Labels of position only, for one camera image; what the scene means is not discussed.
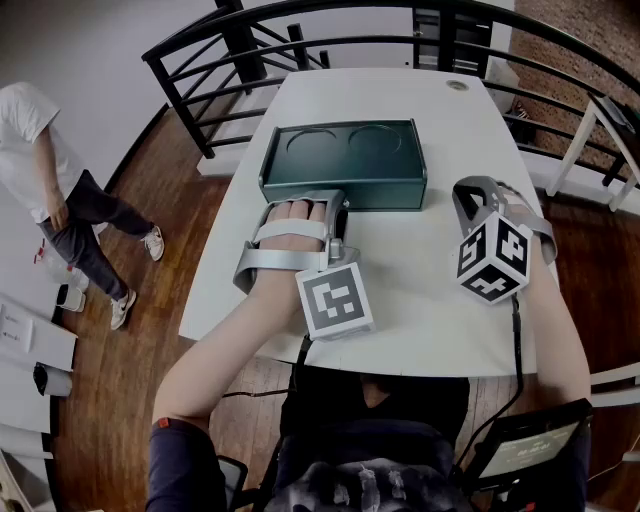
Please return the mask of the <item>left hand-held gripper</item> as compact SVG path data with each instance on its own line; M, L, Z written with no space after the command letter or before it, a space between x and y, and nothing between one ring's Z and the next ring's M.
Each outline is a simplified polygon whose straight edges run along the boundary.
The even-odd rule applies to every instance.
M371 308L358 267L360 252L344 244L348 201L340 190L309 191L290 197L309 206L322 204L321 220L282 219L268 216L284 200L267 204L252 238L245 242L233 283L244 293L253 288L260 270L295 274L308 334L313 340L334 341L375 329ZM294 235L321 244L321 250L264 249L261 243L277 236Z

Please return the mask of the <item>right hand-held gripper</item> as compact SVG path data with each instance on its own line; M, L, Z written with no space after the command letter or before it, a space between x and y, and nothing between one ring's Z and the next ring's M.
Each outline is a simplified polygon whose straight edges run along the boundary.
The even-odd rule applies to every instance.
M455 251L455 282L480 301L499 303L529 284L534 238L544 261L555 261L551 224L506 183L469 176L456 182L452 200L463 234Z

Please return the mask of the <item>person's left hand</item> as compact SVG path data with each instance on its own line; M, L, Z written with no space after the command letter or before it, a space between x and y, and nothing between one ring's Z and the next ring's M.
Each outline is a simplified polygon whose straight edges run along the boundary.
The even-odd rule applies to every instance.
M293 253L316 253L325 249L329 230L326 226L326 201L308 197L269 205L264 223L253 239L253 245L263 253L275 253L265 262L293 262Z

